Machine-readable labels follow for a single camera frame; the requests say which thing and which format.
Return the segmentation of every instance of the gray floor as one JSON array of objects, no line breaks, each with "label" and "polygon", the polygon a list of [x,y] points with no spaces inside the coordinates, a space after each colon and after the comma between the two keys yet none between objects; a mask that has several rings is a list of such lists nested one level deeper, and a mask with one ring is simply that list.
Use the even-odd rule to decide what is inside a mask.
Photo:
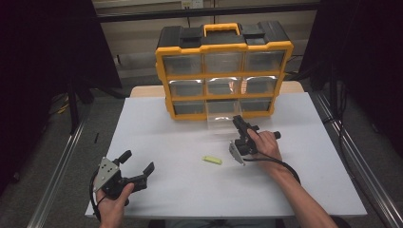
[{"label": "gray floor", "polygon": [[[133,86],[158,85],[155,75],[140,77],[122,77],[124,88],[118,89],[129,94]],[[310,91],[309,82],[302,81],[305,90]],[[107,152],[116,123],[122,110],[124,100],[114,99],[102,91],[94,90],[95,102],[90,107],[79,104],[79,110],[90,108],[80,140],[76,145],[67,165],[65,175],[61,179],[48,211],[44,227],[97,227],[95,218],[86,218],[84,212],[88,204],[88,183],[93,169]],[[52,107],[52,111],[61,106],[60,102]],[[320,116],[325,118],[320,109]],[[403,210],[403,162],[392,149],[390,142],[382,134],[373,131],[372,122],[359,108],[353,98],[349,98],[345,111],[344,124],[353,137],[374,174],[385,187],[400,211]],[[327,123],[325,124],[335,147],[338,148],[337,135]],[[27,227],[39,201],[44,195],[51,175],[65,149],[69,139],[70,120],[68,110],[62,114],[54,114],[48,120],[48,127],[38,142],[35,151],[30,155],[21,170],[21,180],[12,183],[0,198],[0,227]],[[358,182],[363,186],[375,210],[382,213],[365,182],[351,163]],[[381,220],[372,208],[369,200],[357,188],[361,199],[369,213],[368,216],[346,218],[352,227],[383,227]],[[287,227],[297,227],[293,218],[285,220]],[[146,227],[148,220],[127,218],[124,227]]]}]

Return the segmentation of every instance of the person's left hand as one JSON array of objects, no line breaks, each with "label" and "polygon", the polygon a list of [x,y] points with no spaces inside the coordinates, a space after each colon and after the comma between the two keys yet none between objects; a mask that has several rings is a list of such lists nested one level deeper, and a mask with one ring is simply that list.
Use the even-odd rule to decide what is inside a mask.
[{"label": "person's left hand", "polygon": [[100,227],[117,228],[122,225],[125,212],[125,201],[134,189],[134,183],[125,186],[117,199],[104,198],[105,192],[101,189],[97,192],[98,210],[101,213]]}]

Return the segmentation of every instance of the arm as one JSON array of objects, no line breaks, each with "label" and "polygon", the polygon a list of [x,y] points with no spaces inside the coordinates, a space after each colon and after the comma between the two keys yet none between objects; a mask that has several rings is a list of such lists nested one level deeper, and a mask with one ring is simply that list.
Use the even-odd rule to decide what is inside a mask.
[{"label": "arm", "polygon": [[130,196],[133,188],[134,183],[129,183],[116,200],[104,198],[106,194],[103,190],[97,192],[98,209],[101,213],[100,228],[118,228],[122,225],[125,201]]},{"label": "arm", "polygon": [[[278,143],[272,132],[263,131],[256,134],[253,130],[248,129],[248,134],[259,151],[255,155],[256,158],[270,156],[281,160]],[[326,211],[305,191],[285,167],[269,161],[259,161],[259,165],[281,188],[301,227],[337,227]]]}]

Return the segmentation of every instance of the metal rail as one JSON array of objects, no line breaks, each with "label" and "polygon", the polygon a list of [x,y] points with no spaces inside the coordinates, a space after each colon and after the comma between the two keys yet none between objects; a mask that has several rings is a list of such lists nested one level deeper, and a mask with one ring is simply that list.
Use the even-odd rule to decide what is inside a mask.
[{"label": "metal rail", "polygon": [[[320,106],[325,114],[328,117],[332,117],[332,112],[329,109],[329,101],[326,99],[323,93],[317,94],[317,100],[319,101]],[[340,121],[332,122],[332,127],[337,134],[340,133],[340,126]],[[358,150],[346,129],[343,130],[341,137],[342,143],[346,147],[346,151],[353,160],[358,172],[367,184],[388,222],[393,228],[403,227],[403,219],[400,212],[398,211],[389,194],[386,192],[385,188],[374,175],[370,166],[365,161],[364,157]]]},{"label": "metal rail", "polygon": [[202,17],[202,16],[218,16],[218,15],[234,15],[234,14],[251,14],[265,12],[285,12],[285,11],[306,11],[318,10],[320,8],[343,7],[349,4],[348,1],[340,0],[332,3],[298,3],[298,4],[278,4],[264,5],[256,7],[233,7],[233,8],[206,8],[206,9],[176,9],[151,12],[137,13],[111,13],[99,14],[93,18],[68,18],[68,22],[84,23],[87,22],[123,22],[123,21],[141,21],[153,19],[169,19],[169,18],[185,18],[185,17]]},{"label": "metal rail", "polygon": [[59,186],[63,180],[63,177],[65,176],[65,172],[71,159],[71,155],[74,152],[74,148],[77,145],[78,140],[80,139],[86,119],[89,115],[90,108],[91,104],[84,106],[82,120],[78,125],[75,133],[73,135],[70,135],[70,137],[68,138],[67,145],[65,147],[65,150],[63,151],[62,157],[60,158],[53,172],[53,175],[49,181],[48,187],[43,197],[39,201],[39,204],[29,221],[29,225],[27,226],[28,228],[42,228],[44,226],[51,205],[54,202]]}]

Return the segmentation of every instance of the clear plastic drawer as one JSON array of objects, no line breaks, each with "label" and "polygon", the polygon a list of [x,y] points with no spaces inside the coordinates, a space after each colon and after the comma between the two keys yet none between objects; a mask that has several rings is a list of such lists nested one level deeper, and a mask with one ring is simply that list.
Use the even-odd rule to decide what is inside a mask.
[{"label": "clear plastic drawer", "polygon": [[252,51],[245,54],[245,71],[280,70],[283,50]]},{"label": "clear plastic drawer", "polygon": [[214,52],[204,55],[206,73],[240,71],[242,52]]},{"label": "clear plastic drawer", "polygon": [[175,114],[202,114],[204,113],[204,101],[173,102]]},{"label": "clear plastic drawer", "polygon": [[202,56],[166,55],[163,57],[166,75],[188,75],[202,73]]},{"label": "clear plastic drawer", "polygon": [[242,112],[248,111],[267,111],[269,109],[271,98],[248,98],[240,99]]},{"label": "clear plastic drawer", "polygon": [[243,78],[241,93],[274,93],[278,77],[260,76]]},{"label": "clear plastic drawer", "polygon": [[240,101],[234,100],[209,100],[205,103],[207,113],[207,126],[215,134],[236,133],[232,120],[236,115],[241,115]]},{"label": "clear plastic drawer", "polygon": [[202,96],[203,80],[175,80],[169,81],[172,97]]},{"label": "clear plastic drawer", "polygon": [[207,94],[224,95],[237,94],[240,86],[240,78],[212,78],[206,79]]}]

